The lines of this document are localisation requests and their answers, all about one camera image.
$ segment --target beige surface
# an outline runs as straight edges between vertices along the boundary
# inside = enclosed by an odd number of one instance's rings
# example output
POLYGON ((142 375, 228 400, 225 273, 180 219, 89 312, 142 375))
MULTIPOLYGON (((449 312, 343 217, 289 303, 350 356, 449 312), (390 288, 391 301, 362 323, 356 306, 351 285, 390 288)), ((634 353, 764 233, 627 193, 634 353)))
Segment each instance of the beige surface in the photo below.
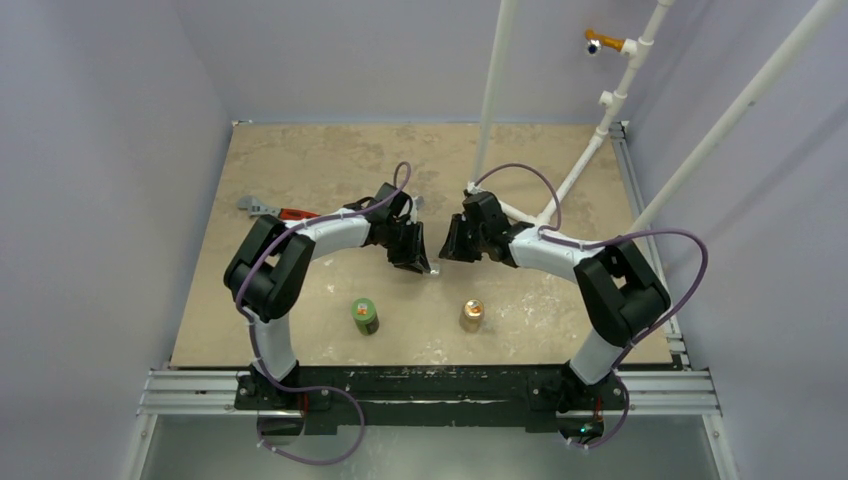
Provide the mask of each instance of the beige surface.
MULTIPOLYGON (((591 126, 500 125, 487 167, 508 161, 536 166, 558 185, 583 151, 591 126)), ((243 366, 252 358, 245 321, 222 284, 224 269, 253 220, 237 210, 245 194, 265 203, 329 213, 372 195, 400 160, 414 172, 406 191, 423 195, 428 256, 436 259, 452 213, 461 210, 471 171, 476 125, 239 125, 212 207, 177 343, 174 366, 243 366)), ((484 186, 526 212, 550 195, 522 170, 503 171, 484 186)), ((605 143, 564 203, 563 233, 604 239, 621 233, 630 208, 612 148, 605 143)), ((345 250, 311 264, 292 310, 295 351, 305 365, 517 364, 568 360, 589 331, 576 285, 542 272, 512 269, 484 258, 475 264, 438 260, 441 275, 391 267, 382 247, 345 250), (350 304, 370 297, 380 329, 360 335, 350 304), (458 323, 469 298, 486 305, 475 334, 458 323)), ((659 334, 631 362, 667 362, 659 334)))

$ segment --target gray floor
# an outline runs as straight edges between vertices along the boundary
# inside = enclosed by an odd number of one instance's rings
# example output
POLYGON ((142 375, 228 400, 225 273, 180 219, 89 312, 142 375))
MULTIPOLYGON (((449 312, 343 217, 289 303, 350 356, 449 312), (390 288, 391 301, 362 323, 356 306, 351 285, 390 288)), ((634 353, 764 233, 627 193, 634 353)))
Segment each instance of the gray floor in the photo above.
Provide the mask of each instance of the gray floor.
MULTIPOLYGON (((355 434, 343 427, 337 436, 304 437, 286 448, 327 458, 355 434)), ((557 434, 513 428, 368 427, 353 457, 310 467, 257 449, 253 418, 168 417, 156 428, 143 478, 716 479, 709 452, 700 417, 631 417, 618 438, 588 454, 567 450, 557 434)))

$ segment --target green can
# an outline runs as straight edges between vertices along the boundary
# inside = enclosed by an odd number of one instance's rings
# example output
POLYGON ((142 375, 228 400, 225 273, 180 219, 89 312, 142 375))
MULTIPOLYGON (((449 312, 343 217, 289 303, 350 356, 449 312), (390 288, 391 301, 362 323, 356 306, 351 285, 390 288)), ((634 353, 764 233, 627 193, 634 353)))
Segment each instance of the green can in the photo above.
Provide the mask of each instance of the green can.
POLYGON ((357 298, 350 306, 350 314, 356 322, 356 328, 363 335, 372 335, 380 328, 380 319, 377 318, 377 307, 369 298, 357 298))

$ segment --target can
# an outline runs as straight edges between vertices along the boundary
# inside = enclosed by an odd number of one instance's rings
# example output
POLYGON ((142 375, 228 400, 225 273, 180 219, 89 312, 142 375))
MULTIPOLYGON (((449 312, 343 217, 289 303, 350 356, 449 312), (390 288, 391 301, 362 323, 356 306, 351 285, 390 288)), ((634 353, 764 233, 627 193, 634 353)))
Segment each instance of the can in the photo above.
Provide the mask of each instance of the can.
POLYGON ((480 329, 484 316, 483 302, 471 299, 462 306, 462 312, 459 314, 459 325, 466 332, 474 333, 480 329))
POLYGON ((363 335, 372 335, 380 328, 377 317, 377 307, 369 298, 357 298, 350 307, 350 314, 356 323, 356 328, 363 335))

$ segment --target wall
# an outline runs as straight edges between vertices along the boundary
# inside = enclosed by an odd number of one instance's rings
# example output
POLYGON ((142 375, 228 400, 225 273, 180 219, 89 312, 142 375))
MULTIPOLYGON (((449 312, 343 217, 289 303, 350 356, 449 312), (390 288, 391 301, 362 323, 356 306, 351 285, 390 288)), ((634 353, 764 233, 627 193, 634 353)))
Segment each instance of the wall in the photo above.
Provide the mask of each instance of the wall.
POLYGON ((228 118, 167 0, 0 9, 0 465, 115 479, 228 118))
MULTIPOLYGON (((477 121, 497 0, 175 0, 232 118, 260 122, 477 121)), ((669 14, 646 70, 704 1, 669 14)), ((597 123, 626 62, 583 53, 583 31, 637 37, 655 0, 521 1, 501 121, 597 123)), ((637 79, 623 118, 651 85, 637 79)))
MULTIPOLYGON (((650 198, 813 4, 714 1, 685 56, 634 113, 630 146, 650 198)), ((842 478, 848 469, 848 10, 664 208, 711 249, 681 325, 708 366, 743 478, 842 478)), ((672 293, 696 269, 660 241, 672 293)))

